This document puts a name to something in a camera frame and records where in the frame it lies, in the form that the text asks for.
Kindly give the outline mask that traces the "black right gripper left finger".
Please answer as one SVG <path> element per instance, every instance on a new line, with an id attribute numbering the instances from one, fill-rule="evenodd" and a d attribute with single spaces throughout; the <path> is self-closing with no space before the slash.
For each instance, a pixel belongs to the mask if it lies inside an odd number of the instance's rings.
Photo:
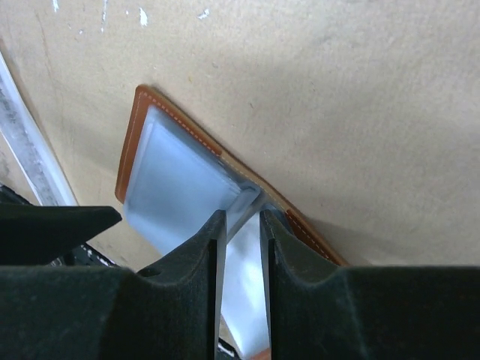
<path id="1" fill-rule="evenodd" d="M 3 359 L 213 359 L 226 214 L 157 262 L 118 266 L 1 264 Z"/>

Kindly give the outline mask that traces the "brown leather card holder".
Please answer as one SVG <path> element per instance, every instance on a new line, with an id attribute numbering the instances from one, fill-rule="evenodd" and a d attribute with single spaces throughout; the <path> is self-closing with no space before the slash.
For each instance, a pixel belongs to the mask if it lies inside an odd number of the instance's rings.
<path id="1" fill-rule="evenodd" d="M 319 255 L 345 264 L 291 202 L 149 85 L 135 91 L 115 195 L 127 222 L 161 254 L 189 239 L 216 210 L 226 212 L 221 314 L 243 359 L 264 356 L 269 348 L 263 209 Z"/>

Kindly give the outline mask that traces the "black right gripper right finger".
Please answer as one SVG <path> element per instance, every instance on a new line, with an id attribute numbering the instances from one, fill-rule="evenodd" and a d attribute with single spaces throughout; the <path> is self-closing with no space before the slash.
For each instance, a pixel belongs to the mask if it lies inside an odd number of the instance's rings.
<path id="1" fill-rule="evenodd" d="M 260 213 L 273 359 L 477 359 L 479 268 L 339 266 Z"/>

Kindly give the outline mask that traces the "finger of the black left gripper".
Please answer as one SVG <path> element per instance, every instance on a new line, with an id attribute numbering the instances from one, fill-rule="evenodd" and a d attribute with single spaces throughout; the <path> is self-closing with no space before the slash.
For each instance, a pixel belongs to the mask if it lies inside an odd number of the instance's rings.
<path id="1" fill-rule="evenodd" d="M 47 265 L 122 220 L 111 206 L 1 205 L 1 264 Z"/>

